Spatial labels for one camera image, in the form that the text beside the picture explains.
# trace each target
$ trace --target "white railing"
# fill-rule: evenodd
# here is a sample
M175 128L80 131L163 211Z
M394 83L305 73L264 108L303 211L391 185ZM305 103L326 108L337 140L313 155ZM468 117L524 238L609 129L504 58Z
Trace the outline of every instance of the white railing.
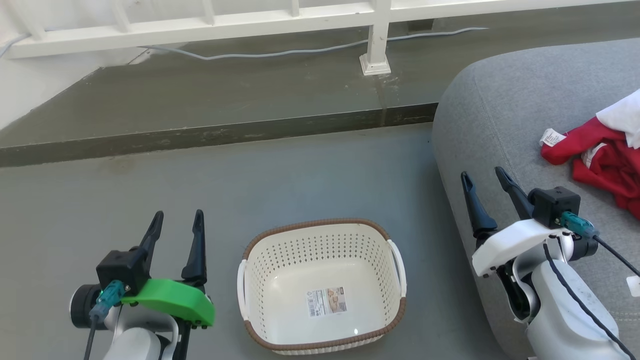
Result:
M11 58L79 53L221 38L250 37L369 26L367 53L360 57L365 75L390 72L385 54L390 22L435 19L479 13L556 8L624 0L372 0L288 10L216 15L215 0L202 0L202 16L187 19L131 22L122 0L111 1L112 26L46 31L22 0L9 0L31 37L14 44Z

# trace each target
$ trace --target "red and white garment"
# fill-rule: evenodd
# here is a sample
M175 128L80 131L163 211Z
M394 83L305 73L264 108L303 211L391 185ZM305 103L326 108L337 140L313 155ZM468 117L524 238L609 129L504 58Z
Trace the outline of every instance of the red and white garment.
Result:
M613 193L640 219L640 90L565 135L548 129L540 144L553 165L581 154L573 159L573 179Z

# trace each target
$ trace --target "gray floor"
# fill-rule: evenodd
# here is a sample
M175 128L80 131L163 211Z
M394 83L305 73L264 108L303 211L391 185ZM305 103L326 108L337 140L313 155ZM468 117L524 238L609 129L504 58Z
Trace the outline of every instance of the gray floor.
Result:
M638 37L640 2L437 19L433 31L490 29L391 42L392 73L362 75L365 45L324 54L200 61L179 54L99 70L0 131L0 147L344 113L438 102L453 77L490 56ZM408 33L393 24L390 36ZM342 29L197 42L202 55L317 49L366 38Z
M431 126L389 127L267 142L0 169L3 359L77 359L87 330L67 313L111 249L139 242L165 211L152 275L176 278L191 223L204 210L212 329L190 359L281 359L247 335L236 272L259 232L304 220L364 217L397 243L406 316L382 340L325 359L500 360L431 152ZM98 333L92 359L109 334Z

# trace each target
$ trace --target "perforated basket wall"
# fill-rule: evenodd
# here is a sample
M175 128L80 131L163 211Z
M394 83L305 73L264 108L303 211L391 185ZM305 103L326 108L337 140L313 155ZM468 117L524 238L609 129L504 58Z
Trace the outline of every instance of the perforated basket wall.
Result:
M363 219L333 219L272 229L258 235L243 258L245 299L249 315L245 321L251 337L263 347L286 355L318 354L360 346L393 329L404 314L406 299L401 291L393 249L388 234L374 222ZM381 299L380 316L385 326L358 336L318 343L281 345L270 342L266 326L265 284L278 272L297 266L308 268L325 261L366 261L375 274Z

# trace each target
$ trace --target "gray fabric upholstery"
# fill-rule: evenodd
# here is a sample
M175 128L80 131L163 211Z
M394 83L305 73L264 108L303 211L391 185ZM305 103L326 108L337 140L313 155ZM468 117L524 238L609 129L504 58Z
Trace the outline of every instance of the gray fabric upholstery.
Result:
M463 70L443 95L433 125L433 146L469 260L471 235L460 172L466 170L500 227L518 220L493 168L504 167L522 188L565 186L582 197L580 215L602 238L640 266L640 221L615 206L611 194L571 180L571 166L553 166L540 156L547 128L563 133L640 88L640 38L546 47L504 54ZM632 298L616 258L600 247L572 266L620 328L621 339L640 356L640 299ZM532 355L524 327L513 321L496 276L477 279L484 309L507 355Z

